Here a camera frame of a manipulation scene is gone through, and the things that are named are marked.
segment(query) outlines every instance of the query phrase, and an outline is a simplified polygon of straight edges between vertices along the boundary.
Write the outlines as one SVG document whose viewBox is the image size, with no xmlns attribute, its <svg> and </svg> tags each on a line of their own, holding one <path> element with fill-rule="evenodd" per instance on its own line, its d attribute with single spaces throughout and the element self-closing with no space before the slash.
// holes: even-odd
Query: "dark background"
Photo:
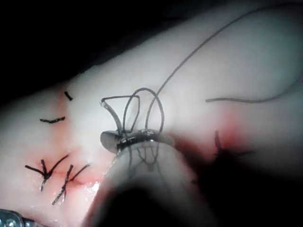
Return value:
<svg viewBox="0 0 303 227">
<path fill-rule="evenodd" d="M 0 105 L 65 81 L 223 1 L 4 5 Z"/>
</svg>

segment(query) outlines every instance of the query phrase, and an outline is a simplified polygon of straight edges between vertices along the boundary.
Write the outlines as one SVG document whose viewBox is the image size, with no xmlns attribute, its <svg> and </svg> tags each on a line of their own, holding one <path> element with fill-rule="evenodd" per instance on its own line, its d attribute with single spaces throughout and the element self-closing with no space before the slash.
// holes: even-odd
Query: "pale skin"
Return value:
<svg viewBox="0 0 303 227">
<path fill-rule="evenodd" d="M 131 95 L 148 87 L 158 91 L 165 79 L 200 43 L 236 17 L 260 4 L 227 4 L 203 12 L 143 44 L 69 81 L 16 100 L 0 116 L 0 203 L 49 226 L 80 226 L 114 155 L 100 144 L 100 133 L 115 130 L 99 101 Z M 298 8 L 256 13 L 226 29 L 201 48 L 159 94 L 165 112 L 164 132 L 198 148 L 212 162 L 219 131 L 223 146 L 254 150 L 241 162 L 271 174 L 299 178 L 302 172 L 302 83 L 280 99 L 263 104 L 206 103 L 208 98 L 259 99 L 274 96 L 302 76 L 303 24 Z M 72 96 L 70 101 L 65 91 Z M 144 128 L 152 96 L 142 92 L 141 114 L 135 129 Z M 127 99 L 108 101 L 120 119 Z M 137 108 L 130 106 L 130 128 Z M 154 104 L 149 128 L 158 129 L 160 112 Z M 64 121 L 48 124 L 39 119 Z M 45 160 L 54 170 L 41 192 L 37 172 Z M 67 196 L 54 201 L 73 165 Z"/>
</svg>

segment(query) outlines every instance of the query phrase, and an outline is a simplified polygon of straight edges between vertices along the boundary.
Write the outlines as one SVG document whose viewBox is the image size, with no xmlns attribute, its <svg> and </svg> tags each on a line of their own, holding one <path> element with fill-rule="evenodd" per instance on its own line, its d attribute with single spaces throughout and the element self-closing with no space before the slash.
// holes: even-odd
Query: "curved thread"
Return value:
<svg viewBox="0 0 303 227">
<path fill-rule="evenodd" d="M 119 136 L 122 136 L 122 133 L 125 132 L 125 122 L 123 121 L 123 127 L 122 127 L 121 121 L 120 121 L 118 115 L 110 107 L 110 105 L 105 102 L 105 100 L 115 99 L 115 98 L 129 98 L 129 97 L 136 97 L 138 99 L 138 111 L 137 111 L 137 115 L 135 117 L 135 120 L 133 122 L 132 128 L 131 128 L 131 131 L 133 131 L 134 125 L 135 125 L 135 123 L 138 119 L 139 113 L 140 113 L 140 97 L 139 96 L 112 96 L 112 97 L 102 98 L 101 101 L 100 101 L 101 106 L 104 107 L 105 109 L 107 109 L 109 111 L 109 113 L 112 115 L 112 117 L 114 118 L 114 120 L 116 122 L 116 125 L 117 125 L 117 131 L 118 131 Z"/>
<path fill-rule="evenodd" d="M 298 79 L 296 79 L 296 81 L 294 83 L 292 83 L 290 86 L 288 86 L 284 91 L 282 91 L 281 93 L 270 97 L 270 98 L 264 98 L 264 99 L 241 99 L 241 98 L 226 98 L 226 97 L 222 97 L 222 98 L 209 98 L 207 100 L 205 100 L 207 103 L 211 103 L 211 102 L 216 102 L 216 101 L 230 101 L 230 102 L 238 102 L 238 103 L 265 103 L 277 98 L 280 98 L 281 96 L 287 94 L 296 84 L 298 84 L 300 82 L 300 80 L 303 81 L 303 77 L 299 77 Z"/>
<path fill-rule="evenodd" d="M 240 21 L 241 19 L 243 19 L 244 17 L 256 13 L 256 12 L 260 12 L 260 11 L 264 11 L 264 10 L 268 10 L 268 9 L 275 9 L 275 8 L 280 8 L 280 7 L 287 7 L 287 6 L 293 6 L 293 5 L 299 5 L 301 6 L 302 3 L 299 2 L 283 2 L 283 3 L 278 3 L 275 5 L 270 5 L 270 6 L 264 6 L 264 7 L 259 7 L 257 9 L 253 9 L 239 17 L 237 17 L 236 19 L 232 20 L 231 22 L 229 22 L 228 24 L 226 24 L 225 26 L 223 26 L 222 28 L 220 28 L 219 30 L 217 30 L 215 33 L 213 33 L 210 37 L 208 37 L 206 40 L 204 40 L 196 49 L 194 49 L 174 70 L 173 72 L 167 77 L 167 79 L 164 81 L 164 83 L 162 84 L 162 86 L 159 88 L 158 92 L 157 92 L 157 96 L 159 95 L 159 93 L 163 90 L 163 88 L 165 87 L 165 85 L 168 83 L 168 81 L 175 75 L 175 73 L 198 51 L 200 50 L 205 44 L 207 44 L 210 40 L 212 40 L 215 36 L 217 36 L 219 33 L 221 33 L 223 30 L 225 30 L 227 27 L 229 27 L 230 25 Z M 151 101 L 150 107 L 148 109 L 147 112 L 147 116 L 146 116 L 146 122 L 148 122 L 149 116 L 150 116 L 150 112 L 152 109 L 152 105 L 155 102 L 155 98 Z"/>
<path fill-rule="evenodd" d="M 156 94 L 153 90 L 151 90 L 151 89 L 149 89 L 149 88 L 146 88 L 146 87 L 142 87 L 142 88 L 136 90 L 136 91 L 131 95 L 131 97 L 129 98 L 129 100 L 128 100 L 127 104 L 126 104 L 125 110 L 124 110 L 124 115 L 123 115 L 123 126 L 124 126 L 124 124 L 125 124 L 125 118 L 126 118 L 127 108 L 128 108 L 128 106 L 129 106 L 129 104 L 130 104 L 132 98 L 134 97 L 134 95 L 136 95 L 136 94 L 137 94 L 138 92 L 140 92 L 140 91 L 148 91 L 148 92 L 152 93 L 153 96 L 154 96 L 154 100 L 157 100 L 158 106 L 159 106 L 159 109 L 160 109 L 160 112 L 161 112 L 161 126 L 160 126 L 160 129 L 159 129 L 159 133 L 161 133 L 162 130 L 163 130 L 163 126 L 164 126 L 164 111 L 163 111 L 163 107 L 162 107 L 161 101 L 159 100 L 159 97 L 157 96 L 157 94 Z M 146 121 L 145 121 L 145 129 L 147 129 L 147 124 L 148 124 L 148 117 L 146 118 Z"/>
</svg>

